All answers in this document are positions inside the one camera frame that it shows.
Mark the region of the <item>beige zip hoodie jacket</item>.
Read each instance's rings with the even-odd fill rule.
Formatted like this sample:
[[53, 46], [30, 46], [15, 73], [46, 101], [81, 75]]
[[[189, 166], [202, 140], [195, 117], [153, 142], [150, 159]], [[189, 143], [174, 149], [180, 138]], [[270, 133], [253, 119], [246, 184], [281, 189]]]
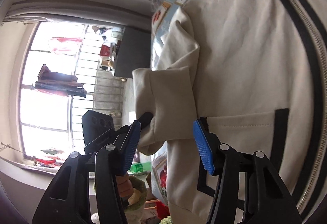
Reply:
[[326, 0], [188, 0], [154, 70], [133, 71], [146, 155], [167, 146], [173, 223], [205, 223], [218, 177], [200, 172], [193, 122], [262, 151], [303, 223], [326, 223]]

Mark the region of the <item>hanging dark clothes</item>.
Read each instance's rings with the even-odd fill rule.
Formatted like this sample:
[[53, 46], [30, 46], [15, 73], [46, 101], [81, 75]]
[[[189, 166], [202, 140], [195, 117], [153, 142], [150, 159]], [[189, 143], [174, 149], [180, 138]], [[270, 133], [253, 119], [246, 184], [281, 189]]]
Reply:
[[86, 98], [84, 84], [78, 82], [74, 75], [51, 71], [46, 64], [42, 65], [34, 88], [46, 94]]

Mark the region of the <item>green plastic bottle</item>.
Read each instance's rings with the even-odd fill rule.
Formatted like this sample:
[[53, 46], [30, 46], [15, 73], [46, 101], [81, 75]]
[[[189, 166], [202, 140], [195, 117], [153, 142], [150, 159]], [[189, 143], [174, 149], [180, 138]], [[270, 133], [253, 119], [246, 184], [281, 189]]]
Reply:
[[151, 171], [151, 162], [142, 162], [142, 163], [134, 163], [131, 165], [129, 172], [132, 174], [139, 174], [143, 172]]

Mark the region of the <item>dark grey cabinet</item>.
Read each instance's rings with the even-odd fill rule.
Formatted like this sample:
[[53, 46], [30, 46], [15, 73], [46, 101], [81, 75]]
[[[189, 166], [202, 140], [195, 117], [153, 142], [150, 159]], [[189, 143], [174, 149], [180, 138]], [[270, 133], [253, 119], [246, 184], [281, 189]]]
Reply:
[[125, 27], [114, 61], [114, 76], [132, 78], [132, 71], [150, 68], [151, 34], [141, 29]]

